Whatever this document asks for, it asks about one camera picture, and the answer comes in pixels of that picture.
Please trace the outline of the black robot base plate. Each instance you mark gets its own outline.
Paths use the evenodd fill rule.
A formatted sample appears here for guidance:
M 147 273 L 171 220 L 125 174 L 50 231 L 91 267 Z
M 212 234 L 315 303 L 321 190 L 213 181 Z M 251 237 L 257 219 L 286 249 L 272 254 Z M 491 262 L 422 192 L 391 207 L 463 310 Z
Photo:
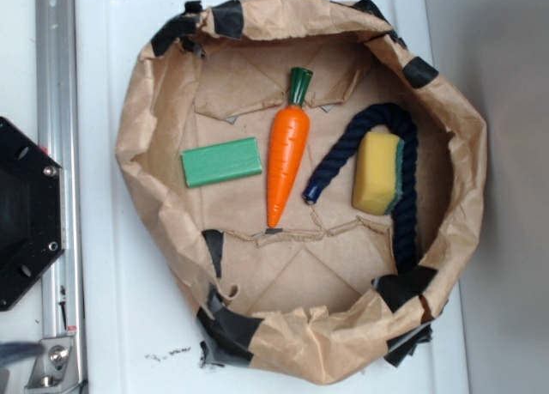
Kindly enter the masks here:
M 1 118 L 1 310 L 12 309 L 63 252 L 61 167 Z

